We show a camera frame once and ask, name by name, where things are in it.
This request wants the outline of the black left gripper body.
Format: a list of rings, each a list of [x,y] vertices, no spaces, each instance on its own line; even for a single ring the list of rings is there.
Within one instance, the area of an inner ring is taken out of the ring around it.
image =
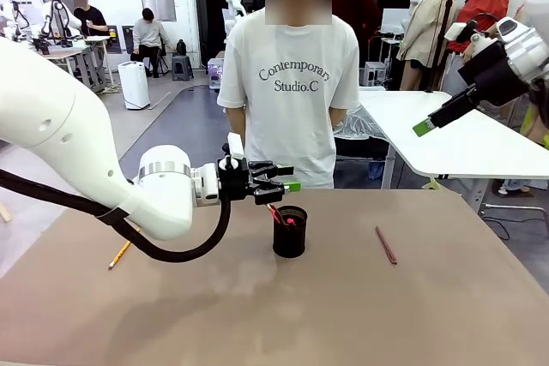
[[[246,158],[236,159],[226,155],[218,161],[218,178],[220,191],[229,201],[242,201],[255,194],[255,187],[250,180],[250,170]]]

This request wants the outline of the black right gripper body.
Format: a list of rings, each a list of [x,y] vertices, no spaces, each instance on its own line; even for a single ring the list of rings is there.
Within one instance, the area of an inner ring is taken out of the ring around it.
[[[511,68],[500,41],[475,38],[470,46],[471,58],[463,67],[468,86],[457,99],[459,107],[476,107],[483,101],[502,106],[528,92],[530,86]]]

